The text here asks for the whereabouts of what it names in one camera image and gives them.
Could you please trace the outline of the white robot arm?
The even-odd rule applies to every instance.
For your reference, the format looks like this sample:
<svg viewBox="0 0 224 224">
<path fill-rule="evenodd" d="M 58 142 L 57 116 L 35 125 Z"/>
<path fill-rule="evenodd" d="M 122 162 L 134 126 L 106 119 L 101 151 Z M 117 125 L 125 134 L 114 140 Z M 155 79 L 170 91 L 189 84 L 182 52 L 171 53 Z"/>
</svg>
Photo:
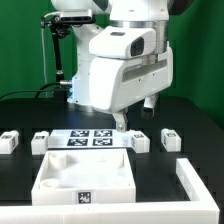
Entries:
<svg viewBox="0 0 224 224">
<path fill-rule="evenodd" d="M 51 0 L 59 17 L 88 21 L 89 99 L 127 130 L 129 106 L 152 110 L 157 94 L 173 80 L 167 23 L 174 0 Z"/>
</svg>

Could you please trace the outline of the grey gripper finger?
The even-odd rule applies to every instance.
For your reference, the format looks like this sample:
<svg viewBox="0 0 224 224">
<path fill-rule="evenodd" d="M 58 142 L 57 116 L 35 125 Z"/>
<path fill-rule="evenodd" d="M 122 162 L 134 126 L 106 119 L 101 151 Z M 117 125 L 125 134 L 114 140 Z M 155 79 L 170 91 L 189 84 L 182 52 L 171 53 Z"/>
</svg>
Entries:
<svg viewBox="0 0 224 224">
<path fill-rule="evenodd" d="M 113 118 L 116 122 L 116 130 L 119 132 L 127 131 L 127 117 L 124 111 L 119 111 L 113 114 Z"/>
<path fill-rule="evenodd" d="M 151 95 L 144 99 L 144 104 L 141 109 L 141 116 L 143 118 L 150 119 L 154 116 L 157 100 L 158 100 L 157 94 Z"/>
</svg>

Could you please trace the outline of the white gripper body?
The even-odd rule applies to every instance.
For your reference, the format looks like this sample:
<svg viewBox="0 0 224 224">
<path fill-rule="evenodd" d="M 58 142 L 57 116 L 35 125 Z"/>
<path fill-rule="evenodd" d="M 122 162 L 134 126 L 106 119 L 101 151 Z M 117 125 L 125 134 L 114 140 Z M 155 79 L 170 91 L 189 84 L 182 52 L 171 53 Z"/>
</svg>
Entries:
<svg viewBox="0 0 224 224">
<path fill-rule="evenodd" d="M 169 87 L 173 80 L 171 49 L 156 51 L 152 28 L 105 28 L 89 43 L 90 102 L 104 113 L 118 112 Z"/>
</svg>

